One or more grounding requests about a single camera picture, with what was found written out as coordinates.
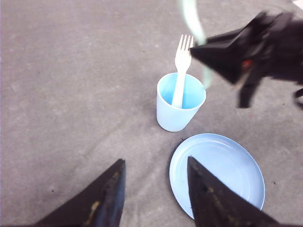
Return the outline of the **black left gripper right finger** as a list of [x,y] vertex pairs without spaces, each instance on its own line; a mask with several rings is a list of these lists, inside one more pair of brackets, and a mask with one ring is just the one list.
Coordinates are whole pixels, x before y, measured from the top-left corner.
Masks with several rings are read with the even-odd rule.
[[187,159],[188,189],[197,227],[282,227],[234,193],[195,158]]

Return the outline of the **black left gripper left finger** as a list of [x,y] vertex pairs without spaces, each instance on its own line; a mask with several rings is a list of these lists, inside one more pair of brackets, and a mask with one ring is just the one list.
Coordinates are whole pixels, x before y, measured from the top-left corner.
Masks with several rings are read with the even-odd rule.
[[79,194],[34,227],[118,227],[125,201],[126,164],[118,159]]

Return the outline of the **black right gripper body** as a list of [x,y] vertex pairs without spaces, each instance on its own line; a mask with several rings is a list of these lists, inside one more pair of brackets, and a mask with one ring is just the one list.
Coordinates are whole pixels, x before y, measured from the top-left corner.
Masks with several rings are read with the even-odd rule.
[[263,77],[303,83],[303,22],[281,13],[270,22],[262,15],[245,28],[250,46],[237,81],[239,107],[249,108]]

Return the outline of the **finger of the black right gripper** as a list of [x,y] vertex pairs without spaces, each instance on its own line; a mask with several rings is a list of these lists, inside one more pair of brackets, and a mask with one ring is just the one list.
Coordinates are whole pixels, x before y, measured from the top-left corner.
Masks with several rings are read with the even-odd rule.
[[212,36],[190,48],[192,57],[233,85],[253,84],[253,28]]

